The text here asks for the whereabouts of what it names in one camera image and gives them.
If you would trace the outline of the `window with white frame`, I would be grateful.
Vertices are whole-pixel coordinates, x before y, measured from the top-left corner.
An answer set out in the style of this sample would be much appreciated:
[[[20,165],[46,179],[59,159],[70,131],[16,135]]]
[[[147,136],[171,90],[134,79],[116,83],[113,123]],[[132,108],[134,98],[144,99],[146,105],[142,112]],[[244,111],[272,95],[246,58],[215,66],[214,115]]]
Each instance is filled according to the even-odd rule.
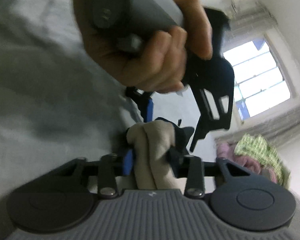
[[[235,74],[233,114],[238,127],[275,118],[298,104],[286,67],[289,50],[276,28],[226,46],[223,55]]]

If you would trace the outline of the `pink rolled quilt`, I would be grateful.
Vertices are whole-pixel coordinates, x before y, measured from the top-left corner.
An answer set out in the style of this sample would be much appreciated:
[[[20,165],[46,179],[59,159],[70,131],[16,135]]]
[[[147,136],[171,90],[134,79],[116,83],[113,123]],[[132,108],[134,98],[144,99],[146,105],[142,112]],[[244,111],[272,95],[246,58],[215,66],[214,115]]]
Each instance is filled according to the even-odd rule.
[[[256,159],[235,154],[236,144],[223,142],[217,145],[217,157],[229,159],[230,161],[254,172],[255,174],[266,177],[268,180],[277,184],[277,176],[274,169],[270,166],[260,164]]]

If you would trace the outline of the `grey curtain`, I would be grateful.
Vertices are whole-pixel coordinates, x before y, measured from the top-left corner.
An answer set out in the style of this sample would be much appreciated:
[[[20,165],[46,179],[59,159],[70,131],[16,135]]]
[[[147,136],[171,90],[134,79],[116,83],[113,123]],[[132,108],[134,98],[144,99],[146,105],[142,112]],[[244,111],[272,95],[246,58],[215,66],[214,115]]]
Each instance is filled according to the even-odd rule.
[[[252,128],[245,128],[239,132],[217,137],[215,143],[236,144],[245,134],[261,135],[274,146],[286,144],[300,135],[300,106],[273,119],[263,121]]]
[[[244,30],[268,29],[277,26],[276,18],[261,3],[254,3],[251,7],[234,5],[229,10],[230,30],[232,32],[243,32]]]

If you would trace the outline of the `beige bear raglan shirt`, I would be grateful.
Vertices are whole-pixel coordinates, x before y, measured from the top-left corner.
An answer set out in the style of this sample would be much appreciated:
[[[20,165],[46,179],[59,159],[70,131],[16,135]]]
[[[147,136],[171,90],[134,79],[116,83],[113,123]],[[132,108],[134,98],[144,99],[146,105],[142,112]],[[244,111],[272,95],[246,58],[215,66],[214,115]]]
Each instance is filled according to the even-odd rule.
[[[176,178],[166,158],[168,151],[176,162],[187,155],[186,146],[194,133],[193,127],[180,128],[171,121],[157,118],[137,123],[127,131],[127,142],[135,151],[134,176],[140,190],[179,189],[184,193],[185,178]]]

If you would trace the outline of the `grey bed sheet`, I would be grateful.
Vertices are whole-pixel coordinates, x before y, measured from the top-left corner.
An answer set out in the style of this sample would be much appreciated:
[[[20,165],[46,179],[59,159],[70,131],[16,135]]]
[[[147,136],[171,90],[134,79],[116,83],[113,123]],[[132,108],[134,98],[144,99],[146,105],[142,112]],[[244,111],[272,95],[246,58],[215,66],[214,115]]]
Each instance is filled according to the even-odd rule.
[[[85,53],[72,0],[0,0],[0,199],[139,121],[124,88]]]

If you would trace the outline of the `left grey curtain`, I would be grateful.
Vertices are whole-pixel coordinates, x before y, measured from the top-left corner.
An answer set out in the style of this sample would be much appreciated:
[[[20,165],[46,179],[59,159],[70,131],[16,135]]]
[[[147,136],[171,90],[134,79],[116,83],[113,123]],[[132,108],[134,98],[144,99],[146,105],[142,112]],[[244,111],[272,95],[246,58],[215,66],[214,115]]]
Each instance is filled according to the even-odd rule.
[[[244,30],[268,29],[277,26],[276,18],[261,3],[254,3],[251,7],[234,5],[229,10],[230,30],[232,32],[243,32]]]

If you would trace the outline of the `green patterned blanket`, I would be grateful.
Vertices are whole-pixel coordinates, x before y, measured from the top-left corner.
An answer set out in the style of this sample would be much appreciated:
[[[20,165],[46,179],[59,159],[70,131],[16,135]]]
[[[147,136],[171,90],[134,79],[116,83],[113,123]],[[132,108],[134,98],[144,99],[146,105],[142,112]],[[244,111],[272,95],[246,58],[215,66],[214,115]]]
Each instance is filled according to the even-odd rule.
[[[243,135],[235,150],[237,156],[247,156],[259,162],[266,168],[272,168],[279,185],[285,189],[290,186],[290,170],[280,158],[277,149],[269,144],[262,135]]]

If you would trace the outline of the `right grey curtain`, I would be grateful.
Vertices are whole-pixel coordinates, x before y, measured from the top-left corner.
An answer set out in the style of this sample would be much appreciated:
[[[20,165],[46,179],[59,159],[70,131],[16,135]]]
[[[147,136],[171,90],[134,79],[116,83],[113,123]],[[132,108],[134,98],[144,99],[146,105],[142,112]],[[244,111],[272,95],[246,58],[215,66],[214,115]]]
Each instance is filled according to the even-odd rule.
[[[217,137],[215,143],[236,144],[245,134],[261,135],[274,146],[286,144],[300,135],[300,106],[273,119],[263,121],[252,128],[245,128],[239,132]]]

